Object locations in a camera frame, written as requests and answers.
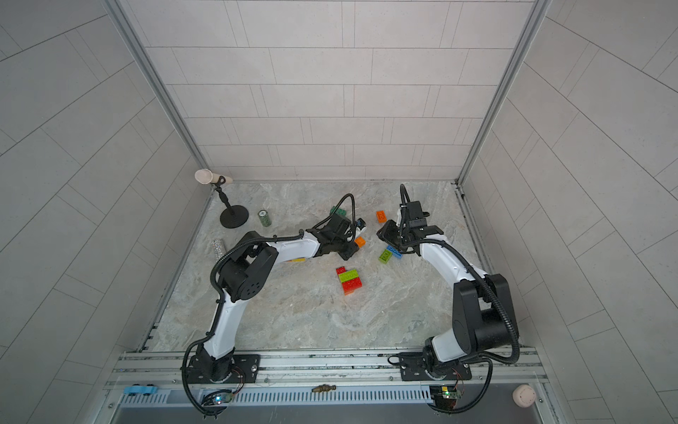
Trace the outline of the small lime green lego brick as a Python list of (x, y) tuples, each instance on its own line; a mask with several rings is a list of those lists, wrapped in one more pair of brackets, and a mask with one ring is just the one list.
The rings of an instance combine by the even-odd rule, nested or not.
[(385, 249), (382, 254), (379, 256), (379, 261), (383, 264), (388, 264), (390, 259), (392, 258), (393, 253), (389, 251), (388, 249)]

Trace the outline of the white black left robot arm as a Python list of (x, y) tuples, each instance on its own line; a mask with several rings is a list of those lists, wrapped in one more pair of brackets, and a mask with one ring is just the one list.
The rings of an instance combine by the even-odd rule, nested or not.
[(263, 289), (275, 265), (331, 253), (347, 261), (358, 252), (357, 238), (366, 227), (362, 218), (351, 220), (333, 213), (295, 236), (266, 238), (249, 231), (218, 259), (210, 273), (210, 284), (219, 295), (217, 308), (206, 337), (192, 342), (185, 352), (195, 352), (191, 363), (229, 367), (247, 303)]

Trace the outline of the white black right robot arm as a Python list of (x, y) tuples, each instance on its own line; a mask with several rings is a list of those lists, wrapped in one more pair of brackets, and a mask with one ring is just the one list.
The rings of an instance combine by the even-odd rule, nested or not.
[(427, 217), (419, 201), (404, 200), (399, 219), (388, 220), (377, 232), (400, 254), (428, 261), (453, 292), (451, 328), (428, 339), (423, 349), (427, 373), (440, 378), (457, 364), (517, 363), (519, 331), (507, 280), (472, 265)]

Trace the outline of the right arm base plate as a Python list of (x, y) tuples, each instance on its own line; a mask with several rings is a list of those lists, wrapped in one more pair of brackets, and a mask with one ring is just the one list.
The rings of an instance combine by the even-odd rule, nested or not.
[(400, 352), (388, 357), (388, 363), (397, 367), (405, 382), (468, 381), (471, 369), (458, 360), (440, 362), (432, 351)]

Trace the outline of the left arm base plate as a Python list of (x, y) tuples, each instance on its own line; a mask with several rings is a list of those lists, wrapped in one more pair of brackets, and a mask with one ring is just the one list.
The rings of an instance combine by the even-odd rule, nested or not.
[(183, 374), (188, 384), (255, 383), (261, 356), (228, 354), (218, 360), (200, 352), (193, 355)]

